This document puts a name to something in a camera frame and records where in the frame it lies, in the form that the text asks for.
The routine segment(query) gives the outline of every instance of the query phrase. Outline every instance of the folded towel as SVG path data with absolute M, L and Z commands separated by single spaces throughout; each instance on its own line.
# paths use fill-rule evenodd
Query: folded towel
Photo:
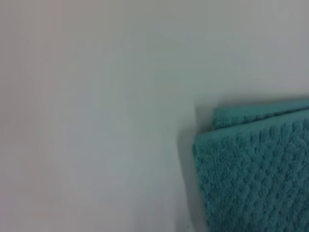
M 209 230 L 309 231 L 309 101 L 217 109 L 193 153 Z

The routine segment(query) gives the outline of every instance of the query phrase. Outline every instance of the towel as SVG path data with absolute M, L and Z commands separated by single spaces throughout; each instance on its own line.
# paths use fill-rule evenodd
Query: towel
M 309 101 L 219 108 L 193 144 L 210 232 L 309 231 Z

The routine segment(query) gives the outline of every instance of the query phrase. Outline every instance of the white background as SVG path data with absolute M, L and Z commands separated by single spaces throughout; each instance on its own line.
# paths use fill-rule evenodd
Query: white background
M 304 97 L 304 0 L 1 0 L 0 230 L 204 231 L 216 106 Z

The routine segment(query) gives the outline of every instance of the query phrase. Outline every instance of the teal towel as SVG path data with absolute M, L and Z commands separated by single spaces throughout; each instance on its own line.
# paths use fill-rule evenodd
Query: teal towel
M 211 232 L 309 231 L 309 101 L 217 109 L 193 153 Z

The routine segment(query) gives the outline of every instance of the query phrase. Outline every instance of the white surface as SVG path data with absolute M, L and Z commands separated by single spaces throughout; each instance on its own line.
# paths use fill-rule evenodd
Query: white surface
M 300 0 L 0 1 L 0 230 L 203 231 L 211 109 L 308 92 Z

